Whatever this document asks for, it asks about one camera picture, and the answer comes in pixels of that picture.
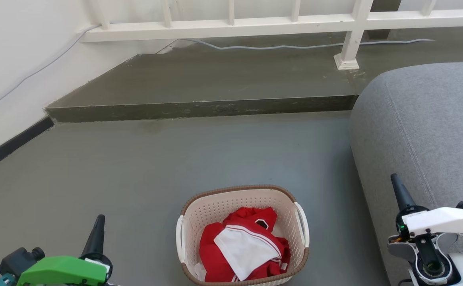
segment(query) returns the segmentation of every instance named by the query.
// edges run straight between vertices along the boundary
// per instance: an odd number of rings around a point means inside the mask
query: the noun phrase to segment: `gray fabric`
[[[381,74],[359,96],[351,147],[392,285],[408,263],[390,255],[398,212],[390,182],[396,172],[415,202],[430,209],[463,200],[463,63],[402,68]],[[453,252],[463,253],[463,238]]]

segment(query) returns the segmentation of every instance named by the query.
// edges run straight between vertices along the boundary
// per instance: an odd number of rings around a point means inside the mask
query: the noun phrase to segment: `white basket handle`
[[[186,242],[186,234],[182,231],[184,224],[184,216],[181,215],[176,222],[176,251],[178,253],[178,260],[180,263],[186,262],[186,250],[183,245]]]
[[[304,210],[297,202],[295,202],[295,206],[298,212],[296,220],[298,222],[298,230],[300,231],[300,237],[304,238],[304,246],[309,247],[309,225],[307,223],[306,213],[304,213]]]

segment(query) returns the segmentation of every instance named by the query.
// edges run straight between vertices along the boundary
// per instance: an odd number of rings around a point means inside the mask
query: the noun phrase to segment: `white cable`
[[[281,49],[281,48],[289,48],[289,49],[314,49],[314,48],[325,48],[325,47],[335,47],[335,46],[343,46],[344,43],[339,43],[339,44],[328,44],[328,45],[319,45],[319,46],[308,46],[308,47],[296,47],[296,46],[286,46],[286,45],[281,45],[281,46],[275,46],[275,47],[245,47],[245,46],[231,46],[231,47],[217,47],[214,46],[213,44],[209,44],[200,40],[195,40],[195,39],[181,39],[181,40],[186,40],[190,42],[195,42],[199,44],[203,44],[209,47],[212,47],[214,49],[218,50],[230,50],[230,49],[246,49],[246,50],[273,50],[273,49]],[[378,42],[364,42],[360,43],[360,45],[375,45],[375,44],[411,44],[415,42],[428,42],[428,41],[434,41],[430,39],[417,39],[417,40],[411,40],[411,41],[378,41]]]
[[[19,85],[21,85],[21,83],[23,83],[25,80],[27,80],[28,78],[31,78],[32,76],[36,75],[37,73],[41,72],[42,70],[44,70],[45,68],[49,67],[52,63],[54,63],[56,60],[58,60],[59,58],[61,58],[64,54],[66,54],[72,47],[74,47],[74,45],[79,41],[79,39],[88,31],[90,31],[91,29],[95,29],[97,27],[99,27],[99,25],[93,25],[91,27],[88,27],[86,29],[84,29],[84,31],[81,32],[81,34],[79,35],[79,37],[73,42],[71,43],[71,45],[64,51],[62,52],[59,56],[57,56],[54,60],[52,60],[51,62],[49,62],[48,64],[44,65],[42,68],[40,68],[39,70],[37,70],[36,72],[34,72],[33,74],[30,74],[29,76],[27,76],[26,78],[23,78],[21,81],[19,81],[19,83],[17,83],[16,85],[14,85],[13,88],[9,89],[6,93],[4,93],[2,96],[0,96],[0,100],[4,99],[6,96],[8,96],[11,92],[14,91],[14,89],[16,89]]]
[[[26,78],[23,78],[21,81],[19,81],[16,85],[14,85],[13,88],[9,89],[6,93],[4,93],[2,96],[0,96],[0,100],[4,99],[6,96],[8,96],[11,92],[13,92],[21,83],[23,83],[25,80],[28,78],[31,78],[32,76],[36,75],[37,73],[41,72],[45,68],[49,67],[52,63],[54,63],[56,60],[61,58],[64,54],[66,54],[74,45],[81,39],[81,37],[88,31],[95,29],[97,27],[100,27],[99,25],[93,25],[90,26],[86,29],[84,29],[81,34],[77,37],[77,39],[71,43],[71,45],[64,51],[62,52],[59,56],[57,56],[54,60],[49,62],[48,64],[44,65],[42,68],[34,72],[33,74],[30,74]],[[186,40],[190,42],[195,42],[199,44],[203,44],[209,47],[213,47],[214,49],[218,50],[229,50],[229,49],[247,49],[247,50],[272,50],[272,49],[281,49],[281,48],[290,48],[290,49],[314,49],[314,48],[324,48],[324,47],[333,47],[333,46],[342,46],[344,45],[343,43],[340,44],[329,44],[329,45],[319,45],[319,46],[309,46],[309,47],[296,47],[296,46],[286,46],[286,45],[281,45],[281,46],[275,46],[275,47],[245,47],[245,46],[231,46],[231,47],[217,47],[213,44],[209,44],[200,40],[195,40],[195,39],[179,39],[179,40]],[[411,41],[379,41],[379,42],[364,42],[360,43],[360,45],[374,45],[374,44],[411,44],[415,42],[427,42],[427,41],[434,41],[434,40],[429,40],[429,39],[417,39],[417,40],[411,40]]]

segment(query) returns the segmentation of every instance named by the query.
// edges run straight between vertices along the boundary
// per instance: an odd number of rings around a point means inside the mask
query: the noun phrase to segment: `laundry basket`
[[[277,213],[273,234],[286,238],[291,257],[286,273],[239,282],[204,282],[196,278],[199,241],[208,224],[223,221],[240,207],[272,207]],[[213,190],[198,194],[186,203],[176,224],[176,249],[186,276],[200,286],[274,286],[287,282],[306,264],[309,256],[309,228],[306,215],[295,197],[279,186],[252,185]]]

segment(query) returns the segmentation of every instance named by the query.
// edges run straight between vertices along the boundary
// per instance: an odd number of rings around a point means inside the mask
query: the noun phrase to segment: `white railing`
[[[101,0],[93,0],[102,26],[86,32],[83,42],[259,36],[347,31],[343,50],[334,56],[340,70],[358,69],[355,56],[365,30],[463,27],[462,10],[433,10],[436,0],[424,0],[421,11],[370,12],[373,0],[356,0],[351,14],[300,16],[300,1],[292,0],[291,17],[235,19],[234,0],[226,20],[172,21],[168,0],[162,1],[164,22],[110,23]]]

